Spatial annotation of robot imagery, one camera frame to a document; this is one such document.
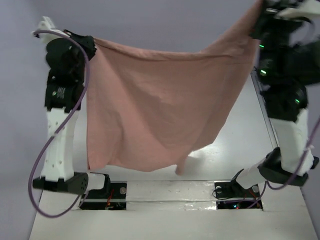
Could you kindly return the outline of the pink printed t shirt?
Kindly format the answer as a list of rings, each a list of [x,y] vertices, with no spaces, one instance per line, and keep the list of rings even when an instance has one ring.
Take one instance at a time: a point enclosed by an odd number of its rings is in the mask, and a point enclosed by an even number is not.
[[[95,38],[86,92],[87,165],[152,172],[212,144],[253,68],[258,0],[203,50],[168,52]]]

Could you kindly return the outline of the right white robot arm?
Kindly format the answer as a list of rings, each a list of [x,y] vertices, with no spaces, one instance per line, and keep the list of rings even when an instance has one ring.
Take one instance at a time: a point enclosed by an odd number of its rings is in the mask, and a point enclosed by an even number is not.
[[[319,159],[312,154],[315,136],[308,131],[306,87],[320,81],[320,42],[290,45],[290,37],[304,22],[320,15],[317,0],[265,0],[250,33],[260,41],[258,81],[278,146],[259,163],[239,171],[230,183],[235,196],[254,185],[271,182],[301,187]]]

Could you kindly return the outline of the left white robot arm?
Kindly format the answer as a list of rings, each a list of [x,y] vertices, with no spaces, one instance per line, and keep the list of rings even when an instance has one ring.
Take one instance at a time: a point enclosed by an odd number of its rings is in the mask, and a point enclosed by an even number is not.
[[[28,190],[74,195],[94,191],[104,198],[111,191],[109,177],[76,172],[73,165],[75,127],[88,89],[89,61],[96,52],[93,39],[56,29],[38,29],[33,35],[46,45],[49,66],[44,99],[48,140],[34,163]]]

